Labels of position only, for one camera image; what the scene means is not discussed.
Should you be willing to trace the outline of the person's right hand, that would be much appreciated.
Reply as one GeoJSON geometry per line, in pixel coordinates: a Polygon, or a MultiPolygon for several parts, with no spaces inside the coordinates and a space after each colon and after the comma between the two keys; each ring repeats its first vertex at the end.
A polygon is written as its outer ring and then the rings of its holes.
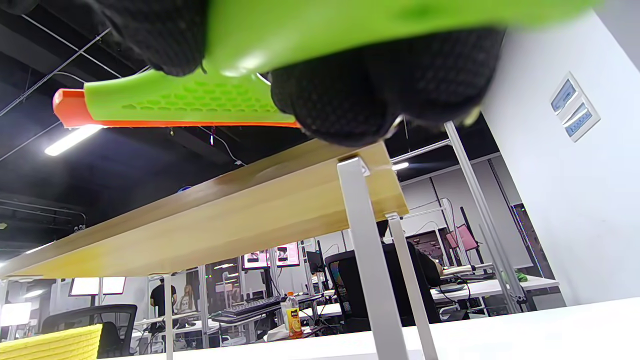
{"type": "MultiPolygon", "coordinates": [[[[96,16],[156,71],[202,69],[209,0],[92,0],[96,16]]],[[[400,117],[427,128],[473,122],[506,30],[481,27],[353,48],[268,71],[275,107],[309,136],[360,147],[400,117]]]]}

